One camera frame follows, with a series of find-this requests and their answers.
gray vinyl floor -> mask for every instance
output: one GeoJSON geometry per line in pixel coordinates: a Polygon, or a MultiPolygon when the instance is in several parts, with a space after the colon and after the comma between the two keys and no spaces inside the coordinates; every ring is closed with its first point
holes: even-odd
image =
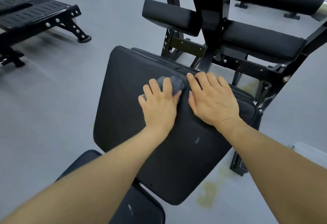
{"type": "MultiPolygon", "coordinates": [[[[99,150],[92,130],[111,50],[162,48],[165,29],[142,18],[144,0],[58,1],[79,5],[77,23],[92,41],[79,44],[63,30],[43,33],[15,46],[26,55],[25,67],[0,69],[0,219],[55,181],[84,151],[99,150]]],[[[192,0],[181,5],[194,9],[192,0]]],[[[230,10],[231,19],[304,38],[321,25],[283,14],[257,6],[230,10]]],[[[192,40],[204,42],[202,36],[192,40]]],[[[274,99],[264,113],[263,133],[284,145],[304,142],[327,152],[326,52],[323,46],[308,57],[274,99]]],[[[180,62],[190,65],[192,57],[183,55],[180,62]]],[[[231,82],[231,71],[212,71],[231,82]]],[[[253,92],[256,84],[244,77],[240,87],[253,92]]],[[[251,176],[229,170],[232,155],[231,150],[181,205],[160,200],[167,224],[277,223],[251,176]]]]}

black metal bench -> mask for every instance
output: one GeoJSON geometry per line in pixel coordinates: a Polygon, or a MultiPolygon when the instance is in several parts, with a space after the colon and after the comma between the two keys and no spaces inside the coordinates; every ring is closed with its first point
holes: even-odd
{"type": "Polygon", "coordinates": [[[13,62],[17,67],[25,65],[20,60],[23,53],[11,47],[53,27],[72,32],[78,42],[86,43],[86,35],[73,21],[81,11],[77,5],[54,0],[0,0],[0,67],[13,62]]]}

bench leg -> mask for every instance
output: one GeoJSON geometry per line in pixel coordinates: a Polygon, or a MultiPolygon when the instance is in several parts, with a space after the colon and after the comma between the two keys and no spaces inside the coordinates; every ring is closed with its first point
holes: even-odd
{"type": "Polygon", "coordinates": [[[56,25],[57,27],[72,32],[78,38],[77,41],[79,43],[87,43],[92,39],[91,36],[85,34],[83,30],[81,30],[81,28],[72,19],[66,18],[62,20],[60,24],[56,25]]]}
{"type": "Polygon", "coordinates": [[[0,63],[1,65],[8,64],[13,62],[16,67],[22,67],[25,65],[25,62],[21,61],[19,58],[23,57],[24,54],[20,51],[15,51],[11,47],[0,48],[0,63]]]}

right hand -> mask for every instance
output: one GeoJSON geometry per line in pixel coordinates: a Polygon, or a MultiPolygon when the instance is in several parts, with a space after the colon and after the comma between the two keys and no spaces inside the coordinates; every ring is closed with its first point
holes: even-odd
{"type": "Polygon", "coordinates": [[[197,117],[219,132],[227,120],[240,119],[236,98],[223,77],[200,72],[195,76],[188,73],[187,79],[192,89],[188,102],[197,117]]]}

